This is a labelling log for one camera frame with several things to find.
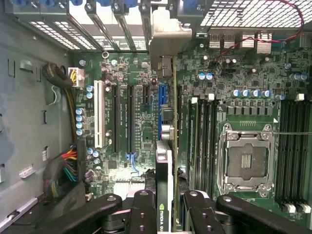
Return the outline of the metal locking lever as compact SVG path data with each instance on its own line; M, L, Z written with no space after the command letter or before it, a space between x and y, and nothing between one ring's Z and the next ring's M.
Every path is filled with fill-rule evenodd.
M217 146L217 185L220 195L224 195L223 190L223 144L224 144L225 125L222 126Z

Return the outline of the CPU socket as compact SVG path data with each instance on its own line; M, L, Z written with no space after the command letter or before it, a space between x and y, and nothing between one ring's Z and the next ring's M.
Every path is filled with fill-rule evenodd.
M223 190L267 197L274 187L275 137L271 124L262 130L234 130L226 123L223 144Z

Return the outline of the black RAM slot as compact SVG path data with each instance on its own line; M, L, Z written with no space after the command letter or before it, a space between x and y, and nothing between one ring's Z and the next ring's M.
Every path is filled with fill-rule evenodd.
M198 189L202 190L202 134L203 134L203 100L200 100L199 106L199 142L198 142Z
M214 191L214 176L215 176L215 144L216 144L216 126L217 126L217 105L218 101L214 100L212 102L212 120L211 120L211 153L212 153L212 161L211 161L211 191Z
M302 132L302 121L304 120L305 112L305 102L297 102L297 120L296 120L296 130L298 133ZM296 203L301 199L301 134L296 136Z
M286 139L286 172L285 172L285 206L289 213L293 212L292 202L291 202L291 182L292 182L292 164L293 164L293 136L292 132L294 131L294 104L293 102L287 101L287 132L290 133L287 135Z
M208 182L208 177L209 177L209 160L210 160L210 103L208 101L205 102L205 119L206 119L206 134L205 134L205 141L206 141L206 146L205 146L205 191L208 192L209 189L209 182Z
M281 102L281 127L280 131L285 132L287 130L287 101L284 100ZM286 148L286 135L281 135L280 136L280 145L281 145L281 192L280 192L280 198L282 202L284 202L285 199L285 185L284 185L284 173L285 173L285 148Z
M304 102L304 112L302 114L303 129L301 136L302 140L302 201L304 204L303 211L306 214L311 214L312 212L312 195L310 195L310 189L312 187L311 177L312 177L312 101Z

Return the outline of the long black expansion slot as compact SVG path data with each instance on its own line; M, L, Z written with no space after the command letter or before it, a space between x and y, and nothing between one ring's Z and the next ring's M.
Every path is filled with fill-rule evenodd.
M135 86L127 86L127 153L135 152Z
M112 86L112 111L113 111L113 152L120 152L120 92L119 86Z
M180 125L181 125L181 109L182 109L182 87L177 86L177 146L179 147Z

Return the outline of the grey PC case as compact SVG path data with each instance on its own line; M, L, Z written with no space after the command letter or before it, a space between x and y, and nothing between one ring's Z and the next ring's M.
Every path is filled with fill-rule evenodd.
M108 7L96 0L82 6L55 0L53 7L45 1L18 6L0 0L0 41L22 45L29 35L46 44L27 47L41 63L16 51L17 58L7 61L8 79L0 76L0 234L30 234L103 196L87 198L86 150L76 134L76 91L84 89L85 77L76 54L147 54L151 65L157 9L192 31L178 55L216 51L220 62L230 53L312 50L299 47L300 35L312 32L312 0L197 0L189 10L182 0L137 0L133 8L124 0ZM254 48L240 47L243 32L255 33ZM258 39L259 32L272 33L272 39ZM221 35L220 49L209 48L209 34ZM235 34L229 49L223 48L224 34ZM257 41L270 43L271 53L257 54Z

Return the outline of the blue expansion slot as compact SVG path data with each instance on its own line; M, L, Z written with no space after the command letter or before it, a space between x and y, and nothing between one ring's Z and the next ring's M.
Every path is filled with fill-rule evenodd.
M167 103L167 86L160 84L158 86L158 140L161 138L161 106Z

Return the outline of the white expansion slot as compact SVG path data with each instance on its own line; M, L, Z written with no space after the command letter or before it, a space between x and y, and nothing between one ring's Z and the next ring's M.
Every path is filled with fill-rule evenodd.
M94 81L95 147L103 148L105 141L104 82Z

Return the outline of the green motherboard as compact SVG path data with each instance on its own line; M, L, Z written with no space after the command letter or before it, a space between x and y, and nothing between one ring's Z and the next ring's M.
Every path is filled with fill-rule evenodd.
M190 189L198 189L199 106L203 100L202 191L205 191L205 102L210 103L209 189L216 199L217 145L224 124L234 130L262 130L271 124L275 137L273 183L267 197L258 193L230 193L264 207L300 224L310 215L303 211L301 199L296 203L296 130L297 102L312 101L312 50L274 51L270 55L230 53L215 62L216 51L192 51L176 59L177 85L182 87L181 125L178 147L178 168L187 175ZM76 91L76 134L86 150L85 184L87 198L113 193L116 182L144 182L155 186L156 141L158 140L158 85L147 54L84 53L74 59L78 71L84 74L85 87ZM105 141L95 147L94 81L104 82ZM120 152L113 152L112 86L120 92ZM135 86L135 152L127 153L127 86ZM150 105L143 105L143 85L150 85ZM211 120L212 102L218 101L215 144L214 191L211 191ZM281 192L281 102L294 104L292 148L292 213L287 211Z

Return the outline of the silver chipset heatsink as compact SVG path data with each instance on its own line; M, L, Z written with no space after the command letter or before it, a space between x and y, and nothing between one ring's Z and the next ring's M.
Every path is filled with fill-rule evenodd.
M131 191L142 190L144 188L144 182L116 182L113 186L113 192L116 195L124 196Z

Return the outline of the short black expansion slot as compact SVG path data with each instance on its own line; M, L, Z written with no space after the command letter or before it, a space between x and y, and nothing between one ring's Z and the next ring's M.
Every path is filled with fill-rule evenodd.
M151 98L150 85L143 85L143 96L142 96L143 105L150 105L150 98Z

